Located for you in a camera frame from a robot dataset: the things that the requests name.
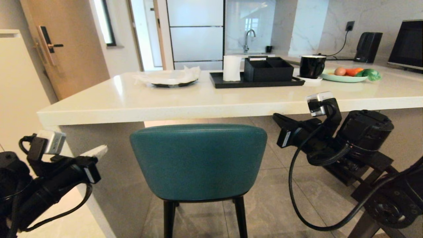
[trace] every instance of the chair backrest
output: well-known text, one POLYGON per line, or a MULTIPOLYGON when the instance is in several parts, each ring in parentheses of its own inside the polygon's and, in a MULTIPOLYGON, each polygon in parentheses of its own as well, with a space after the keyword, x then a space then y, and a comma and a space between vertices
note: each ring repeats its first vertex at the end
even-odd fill
POLYGON ((130 136, 156 196, 196 201, 229 198, 253 186, 266 147, 258 127, 191 124, 149 127, 130 136))

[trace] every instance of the white countertop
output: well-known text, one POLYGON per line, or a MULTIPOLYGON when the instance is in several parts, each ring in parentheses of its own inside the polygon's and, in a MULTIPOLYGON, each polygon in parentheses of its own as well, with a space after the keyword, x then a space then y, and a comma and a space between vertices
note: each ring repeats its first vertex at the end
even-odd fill
MULTIPOLYGON (((296 57, 285 60, 299 62, 296 57)), ((157 88, 141 82, 137 73, 125 73, 86 89, 38 112, 44 126, 140 122, 273 113, 308 113, 308 95, 331 91, 341 111, 423 107, 423 75, 351 61, 327 61, 326 68, 360 66, 381 72, 382 80, 318 85, 215 89, 210 71, 198 82, 182 88, 157 88)))

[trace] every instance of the paper towel roll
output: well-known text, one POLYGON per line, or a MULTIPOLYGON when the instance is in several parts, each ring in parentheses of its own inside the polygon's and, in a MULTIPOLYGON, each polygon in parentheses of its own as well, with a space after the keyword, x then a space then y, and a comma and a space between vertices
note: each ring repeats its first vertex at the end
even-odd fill
POLYGON ((236 55, 223 56, 223 81, 240 81, 239 66, 241 57, 236 55))

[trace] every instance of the black cable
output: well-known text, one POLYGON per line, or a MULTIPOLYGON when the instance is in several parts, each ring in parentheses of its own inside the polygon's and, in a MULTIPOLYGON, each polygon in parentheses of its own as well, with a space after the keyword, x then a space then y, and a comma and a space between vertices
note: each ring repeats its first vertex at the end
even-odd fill
POLYGON ((28 150, 24 147, 23 142, 29 142, 31 144, 32 140, 37 136, 37 134, 33 133, 31 136, 24 136, 19 140, 19 148, 25 153, 28 154, 28 150))
POLYGON ((345 40, 344 40, 344 44, 343 44, 343 46, 342 46, 342 48, 338 51, 338 52, 336 52, 335 54, 333 54, 333 55, 327 55, 326 57, 329 57, 329 56, 334 56, 334 55, 336 55, 336 54, 338 54, 339 52, 341 52, 342 51, 342 49, 344 48, 344 46, 345 46, 345 43, 346 43, 346 36, 348 35, 348 30, 346 31, 346 34, 345 34, 345 40))
POLYGON ((299 152, 301 151, 301 148, 307 143, 308 140, 310 140, 316 133, 319 132, 319 130, 322 129, 324 125, 324 122, 317 127, 317 129, 315 129, 298 147, 298 149, 295 151, 295 154, 292 158, 291 161, 291 166, 289 167, 289 175, 288 175, 288 186, 289 186, 289 196, 291 197, 291 202, 292 202, 292 206, 294 207, 295 213, 297 214, 298 218, 308 227, 314 229, 314 230, 318 230, 318 231, 332 231, 332 230, 336 230, 339 229, 341 227, 343 227, 345 224, 347 224, 356 214, 357 212, 364 206, 364 204, 367 202, 367 200, 379 189, 381 188, 383 185, 385 185, 387 182, 392 181, 393 179, 397 178, 398 176, 401 176, 405 173, 407 173, 408 171, 410 171, 412 168, 415 168, 416 164, 419 165, 421 163, 423 163, 423 160, 420 159, 418 160, 413 166, 411 166, 409 169, 406 169, 398 174, 395 174, 391 177, 389 177, 389 175, 384 179, 384 181, 379 182, 378 185, 376 185, 365 197, 364 199, 359 202, 354 209, 351 210, 351 212, 344 218, 342 219, 340 222, 336 223, 335 225, 332 226, 328 226, 328 227, 319 227, 316 225, 313 225, 311 223, 309 223, 308 221, 306 221, 304 219, 304 217, 301 215, 301 213, 298 210, 297 204, 295 202, 294 199, 294 192, 292 189, 292 173, 294 170, 294 164, 295 164, 295 160, 297 159, 297 156, 299 154, 299 152))
POLYGON ((336 110, 335 106, 332 103, 330 103, 330 102, 321 102, 320 105, 330 106, 330 108, 332 109, 332 114, 329 115, 326 118, 326 120, 324 120, 323 123, 322 123, 322 125, 326 125, 325 123, 326 122, 330 122, 330 120, 332 120, 332 118, 335 116, 337 110, 336 110))
POLYGON ((57 215, 57 216, 54 216, 54 217, 51 217, 51 218, 45 219, 44 221, 41 221, 41 222, 39 222, 39 223, 37 223, 37 224, 33 225, 32 227, 28 227, 28 228, 26 228, 26 229, 23 229, 23 231, 26 231, 26 232, 32 231, 32 230, 34 230, 34 229, 36 229, 36 228, 38 228, 38 227, 40 227, 40 226, 42 226, 42 225, 44 225, 44 224, 46 224, 46 223, 48 223, 48 222, 51 222, 51 221, 54 221, 54 220, 56 220, 56 219, 58 219, 58 218, 61 218, 61 217, 67 216, 67 215, 71 214, 72 212, 74 212, 74 211, 78 210, 80 207, 82 207, 82 205, 84 205, 84 204, 87 202, 88 198, 90 197, 91 193, 93 192, 93 187, 92 187, 92 185, 91 185, 91 184, 86 183, 86 186, 87 186, 87 189, 86 189, 86 191, 85 191, 85 196, 84 196, 84 199, 83 199, 83 200, 80 202, 80 204, 78 204, 76 207, 74 207, 74 208, 70 209, 70 210, 69 210, 69 211, 67 211, 67 212, 64 212, 64 213, 62 213, 62 214, 59 214, 59 215, 57 215))
MULTIPOLYGON (((16 186, 16 192, 19 192, 20 190, 22 190, 25 187, 25 184, 23 184, 23 181, 19 180, 17 186, 16 186)), ((10 226, 10 230, 9 233, 7 234, 7 238, 15 238, 16 237, 16 233, 18 231, 18 227, 19 227, 19 223, 20 223, 20 219, 18 217, 18 209, 20 206, 22 200, 22 194, 18 194, 17 196, 15 196, 13 198, 12 201, 12 214, 11 214, 11 226, 10 226)))
POLYGON ((21 148, 21 150, 22 150, 25 154, 28 154, 28 150, 24 147, 23 142, 24 142, 24 139, 23 139, 23 138, 21 138, 21 139, 19 140, 19 148, 21 148))
POLYGON ((349 144, 345 144, 339 152, 335 154, 320 151, 309 153, 307 154, 307 160, 309 164, 314 166, 328 166, 344 157, 350 152, 350 150, 351 146, 349 144))
POLYGON ((7 201, 7 200, 13 198, 16 195, 21 194, 23 191, 25 191, 25 189, 27 189, 29 187, 29 185, 31 185, 31 183, 32 183, 33 180, 34 179, 31 177, 31 180, 28 182, 28 184, 23 189, 21 189, 20 191, 14 193, 12 195, 8 195, 8 196, 4 196, 4 197, 0 198, 0 201, 7 201))

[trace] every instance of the kitchen island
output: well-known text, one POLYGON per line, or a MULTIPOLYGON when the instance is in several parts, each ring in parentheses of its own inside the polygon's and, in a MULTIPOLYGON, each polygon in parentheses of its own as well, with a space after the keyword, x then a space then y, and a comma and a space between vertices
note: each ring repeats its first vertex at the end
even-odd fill
MULTIPOLYGON (((328 62, 326 68, 348 63, 328 62)), ((351 65, 368 68, 362 63, 351 65)), ((67 134, 65 155, 108 145, 109 152, 97 164, 102 180, 94 186, 88 206, 107 237, 140 237, 152 193, 132 153, 129 135, 143 128, 145 121, 306 114, 306 96, 331 91, 342 112, 386 110, 382 112, 387 112, 401 136, 391 136, 383 152, 417 160, 423 152, 423 75, 373 68, 382 73, 381 81, 324 80, 317 85, 243 89, 215 89, 208 71, 201 72, 198 82, 181 88, 157 88, 137 82, 138 73, 125 73, 53 104, 38 116, 46 129, 67 134)))

